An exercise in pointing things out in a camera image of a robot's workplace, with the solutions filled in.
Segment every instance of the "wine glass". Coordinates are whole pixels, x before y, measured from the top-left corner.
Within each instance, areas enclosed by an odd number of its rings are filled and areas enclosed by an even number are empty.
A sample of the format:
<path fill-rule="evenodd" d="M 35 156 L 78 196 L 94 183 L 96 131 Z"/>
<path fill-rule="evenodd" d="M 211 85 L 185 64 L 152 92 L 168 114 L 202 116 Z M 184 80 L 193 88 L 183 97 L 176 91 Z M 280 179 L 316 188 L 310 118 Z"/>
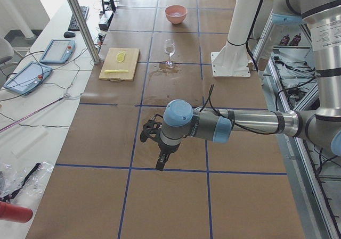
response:
<path fill-rule="evenodd" d="M 169 61 L 165 62 L 166 63 L 166 67 L 171 69 L 171 68 L 174 67 L 174 63 L 171 61 L 171 57 L 175 53 L 175 43 L 174 43 L 174 40 L 172 40 L 172 39 L 165 40 L 164 48 L 165 48 L 165 53 L 169 55 Z"/>

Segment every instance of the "yellow knife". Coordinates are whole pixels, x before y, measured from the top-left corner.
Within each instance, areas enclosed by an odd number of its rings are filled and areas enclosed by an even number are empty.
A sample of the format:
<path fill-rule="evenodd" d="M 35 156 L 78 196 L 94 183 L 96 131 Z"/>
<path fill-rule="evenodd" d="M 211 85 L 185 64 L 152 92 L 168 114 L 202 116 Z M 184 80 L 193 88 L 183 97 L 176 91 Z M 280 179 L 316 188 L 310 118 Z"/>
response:
<path fill-rule="evenodd" d="M 105 70 L 104 73 L 129 72 L 128 70 Z"/>

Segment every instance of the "blue joint cap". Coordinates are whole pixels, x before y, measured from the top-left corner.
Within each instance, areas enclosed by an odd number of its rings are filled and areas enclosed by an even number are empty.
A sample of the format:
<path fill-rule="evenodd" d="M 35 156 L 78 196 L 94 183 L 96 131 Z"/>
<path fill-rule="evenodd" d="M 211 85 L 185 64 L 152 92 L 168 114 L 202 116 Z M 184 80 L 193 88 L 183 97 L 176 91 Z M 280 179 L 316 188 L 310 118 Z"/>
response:
<path fill-rule="evenodd" d="M 272 14 L 273 24 L 304 24 L 302 17 L 285 14 Z"/>
<path fill-rule="evenodd" d="M 231 121 L 227 118 L 219 117 L 213 134 L 213 142 L 227 142 L 230 138 L 231 130 Z"/>
<path fill-rule="evenodd" d="M 184 100 L 171 101 L 164 113 L 164 122 L 169 126 L 184 126 L 192 120 L 193 108 Z"/>
<path fill-rule="evenodd" d="M 341 156 L 341 130 L 332 139 L 330 150 L 333 154 Z"/>

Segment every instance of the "white desk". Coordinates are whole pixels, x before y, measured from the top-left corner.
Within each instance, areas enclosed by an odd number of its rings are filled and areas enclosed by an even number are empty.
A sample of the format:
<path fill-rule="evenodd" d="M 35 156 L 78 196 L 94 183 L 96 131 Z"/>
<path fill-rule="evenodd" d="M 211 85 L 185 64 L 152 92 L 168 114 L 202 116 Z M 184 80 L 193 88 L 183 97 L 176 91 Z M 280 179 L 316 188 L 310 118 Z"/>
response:
<path fill-rule="evenodd" d="M 87 20 L 93 40 L 99 33 L 98 29 L 98 11 L 94 10 L 90 5 L 89 17 Z M 68 3 L 63 4 L 57 11 L 56 15 L 50 20 L 43 32 L 37 38 L 30 51 L 43 51 L 51 39 L 64 39 L 63 33 L 67 30 L 72 12 Z M 76 32 L 76 37 L 72 38 L 76 41 L 76 49 L 70 58 L 71 60 L 77 57 L 86 45 L 79 31 Z M 41 54 L 36 54 L 35 57 L 39 60 Z M 34 58 L 29 56 L 25 58 L 16 68 L 15 72 L 21 70 Z M 82 54 L 75 61 L 80 66 L 77 78 L 73 86 L 69 89 L 69 94 L 78 96 L 85 89 L 89 79 L 93 62 L 88 51 Z M 55 83 L 62 87 L 68 87 L 78 71 L 78 66 L 73 62 L 54 70 L 44 83 Z M 42 84 L 37 90 L 28 96 L 20 96 L 18 98 L 0 102 L 2 107 L 0 112 L 15 120 L 25 117 L 26 115 L 40 109 L 50 102 L 58 99 L 64 93 L 64 89 L 54 84 Z M 11 93 L 8 90 L 0 90 L 0 100 L 16 97 L 17 94 Z M 59 101 L 43 111 L 37 113 L 31 118 L 25 120 L 22 124 L 29 125 L 59 125 L 70 126 L 73 117 L 76 113 L 79 104 L 79 99 Z M 12 123 L 8 118 L 0 115 L 0 128 Z M 63 146 L 63 142 L 68 133 L 68 128 L 58 127 L 27 127 L 15 125 L 14 127 L 4 131 L 0 135 L 1 155 L 0 163 L 11 164 L 17 171 L 28 169 L 29 171 L 38 162 L 47 162 L 54 165 L 59 152 Z M 13 150 L 24 148 L 19 155 L 14 155 Z M 40 182 L 42 188 L 45 189 L 49 173 Z M 38 197 L 28 195 L 25 190 L 22 190 L 11 203 L 23 207 L 31 208 L 36 213 L 42 194 Z M 25 238 L 33 219 L 25 224 L 0 220 L 0 231 L 7 239 Z"/>

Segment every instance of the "tablet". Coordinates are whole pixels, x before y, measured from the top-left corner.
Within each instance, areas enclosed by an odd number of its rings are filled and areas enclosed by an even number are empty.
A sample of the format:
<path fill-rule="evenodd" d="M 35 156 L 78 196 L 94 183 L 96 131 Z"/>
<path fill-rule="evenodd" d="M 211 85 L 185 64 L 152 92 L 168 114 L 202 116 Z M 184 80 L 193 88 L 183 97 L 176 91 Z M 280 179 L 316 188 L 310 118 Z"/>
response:
<path fill-rule="evenodd" d="M 53 39 L 47 46 L 39 62 L 43 64 L 63 64 L 71 57 L 76 42 L 68 39 Z"/>
<path fill-rule="evenodd" d="M 50 74 L 52 68 L 37 62 L 30 62 L 13 78 L 9 79 L 4 88 L 21 95 L 33 92 Z"/>

